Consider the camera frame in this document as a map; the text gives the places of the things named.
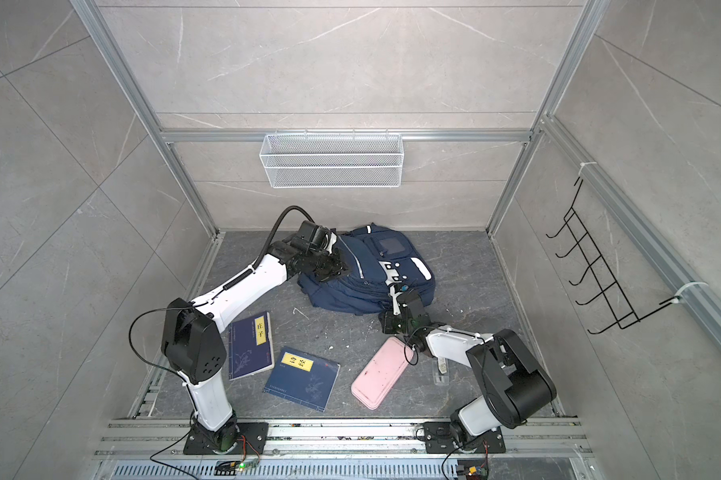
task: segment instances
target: book cover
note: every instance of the book cover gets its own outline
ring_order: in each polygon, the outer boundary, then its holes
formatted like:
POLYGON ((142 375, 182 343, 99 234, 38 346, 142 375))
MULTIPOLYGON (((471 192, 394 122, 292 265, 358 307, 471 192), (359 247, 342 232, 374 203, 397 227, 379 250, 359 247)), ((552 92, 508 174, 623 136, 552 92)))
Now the book cover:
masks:
POLYGON ((325 412, 339 367, 336 362, 286 346, 280 351, 263 392, 325 412))
POLYGON ((228 344, 231 380, 272 369, 270 313, 262 312, 232 322, 228 330, 228 344))

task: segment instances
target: blue backpack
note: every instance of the blue backpack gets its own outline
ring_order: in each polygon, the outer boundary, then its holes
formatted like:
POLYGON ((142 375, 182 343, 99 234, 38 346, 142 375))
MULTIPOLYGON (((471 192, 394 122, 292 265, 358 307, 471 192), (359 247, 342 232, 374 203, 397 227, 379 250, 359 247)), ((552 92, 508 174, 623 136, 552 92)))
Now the blue backpack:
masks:
POLYGON ((323 283, 300 274, 298 284, 313 306, 355 315, 393 310, 393 283, 397 291, 416 289, 425 306, 433 302, 433 272, 401 232, 366 225, 337 235, 333 248, 341 251, 350 273, 323 283))

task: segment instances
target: white wire basket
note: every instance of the white wire basket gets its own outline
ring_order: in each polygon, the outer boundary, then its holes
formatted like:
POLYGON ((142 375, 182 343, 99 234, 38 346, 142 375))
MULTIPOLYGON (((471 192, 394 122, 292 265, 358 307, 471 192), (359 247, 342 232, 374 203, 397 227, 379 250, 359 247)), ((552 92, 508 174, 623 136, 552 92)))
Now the white wire basket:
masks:
POLYGON ((399 134, 269 134, 259 152, 274 188, 400 187, 399 134))

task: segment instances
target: pink box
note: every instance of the pink box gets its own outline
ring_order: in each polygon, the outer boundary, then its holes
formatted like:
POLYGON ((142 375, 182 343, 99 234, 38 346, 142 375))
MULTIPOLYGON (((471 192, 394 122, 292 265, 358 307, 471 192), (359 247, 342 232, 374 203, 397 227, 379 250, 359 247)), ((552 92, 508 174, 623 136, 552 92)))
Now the pink box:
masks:
MULTIPOLYGON (((409 358, 412 358, 412 349, 406 350, 409 358)), ((360 372, 350 391, 366 408, 376 410, 408 365, 403 342, 392 336, 360 372)))

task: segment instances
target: gray marble floor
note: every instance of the gray marble floor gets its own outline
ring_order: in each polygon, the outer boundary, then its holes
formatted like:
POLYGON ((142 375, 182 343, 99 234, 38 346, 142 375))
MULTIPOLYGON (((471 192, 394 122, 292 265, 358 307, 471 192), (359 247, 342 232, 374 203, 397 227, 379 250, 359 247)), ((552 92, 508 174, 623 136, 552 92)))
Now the gray marble floor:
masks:
MULTIPOLYGON (((486 234, 410 232, 407 235, 438 282, 435 300, 427 308, 433 320, 481 332, 510 328, 523 336, 501 266, 486 234)), ((266 237, 266 232, 227 233, 205 289, 211 290, 245 268, 256 257, 266 237)), ((270 312, 276 356, 283 346, 291 346, 339 362, 341 368, 326 412, 320 413, 263 393, 269 372, 230 382, 226 379, 228 367, 225 366, 225 389, 239 417, 449 416, 480 395, 471 370, 454 362, 449 364, 449 385, 435 385, 431 359, 422 356, 417 365, 406 368, 381 406, 370 410, 353 397, 350 385, 387 339, 376 315, 353 316, 314 308, 301 293, 296 279, 263 295, 241 317, 263 310, 270 312)), ((185 418, 191 409, 186 390, 174 376, 168 376, 158 393, 152 416, 185 418)), ((552 410, 546 407, 537 415, 551 416, 552 410)))

